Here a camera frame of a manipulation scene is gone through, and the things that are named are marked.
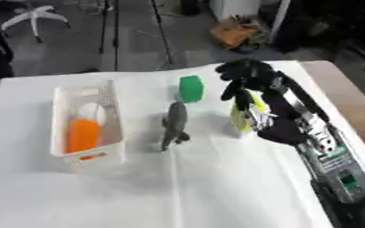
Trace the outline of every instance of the tripod stand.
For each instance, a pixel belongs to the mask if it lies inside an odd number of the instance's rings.
[[[119,0],[114,0],[114,13],[115,13],[115,21],[114,21],[114,29],[115,29],[115,37],[113,40],[113,46],[115,48],[115,70],[118,70],[118,27],[119,27]],[[158,6],[155,0],[150,0],[152,4],[153,12],[155,13],[156,21],[159,27],[159,32],[161,39],[163,40],[163,44],[166,49],[166,62],[169,64],[173,64],[172,54],[170,53],[169,44],[166,39],[165,31],[163,28],[163,21],[158,11]],[[105,5],[102,11],[102,29],[101,29],[101,45],[100,45],[100,53],[103,53],[104,40],[105,40],[105,29],[106,29],[106,20],[108,17],[108,10],[110,8],[109,0],[105,0]]]

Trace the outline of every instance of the robotic hand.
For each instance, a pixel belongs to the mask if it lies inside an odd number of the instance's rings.
[[[231,81],[222,95],[222,100],[235,98],[241,111],[248,110],[251,103],[246,89],[263,93],[262,99],[276,116],[271,126],[258,131],[258,135],[266,140],[296,146],[308,139],[308,135],[303,134],[296,126],[295,119],[299,118],[300,113],[284,98],[288,89],[304,101],[310,111],[318,113],[324,121],[329,121],[327,114],[300,85],[264,62],[250,59],[233,61],[218,67],[216,71],[222,74],[222,80]]]
[[[295,80],[261,61],[228,62],[216,71],[230,82],[222,100],[234,98],[240,111],[260,121],[247,89],[262,92],[272,121],[254,129],[266,140],[296,148],[331,223],[336,228],[365,228],[365,166],[312,97]]]

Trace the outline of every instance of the white cabinet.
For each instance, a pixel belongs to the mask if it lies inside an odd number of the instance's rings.
[[[211,0],[210,7],[218,20],[230,15],[257,14],[261,0]]]

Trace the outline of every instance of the white basket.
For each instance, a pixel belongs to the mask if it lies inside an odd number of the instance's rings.
[[[99,103],[106,113],[100,145],[91,150],[66,153],[69,122],[75,117],[77,109],[90,102]],[[99,174],[123,164],[126,155],[122,129],[112,80],[97,85],[55,89],[51,153],[55,157],[63,158],[75,171]]]

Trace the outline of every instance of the green cube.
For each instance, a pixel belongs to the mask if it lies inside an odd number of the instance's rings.
[[[203,84],[198,76],[180,78],[180,99],[184,103],[198,102],[203,96]]]

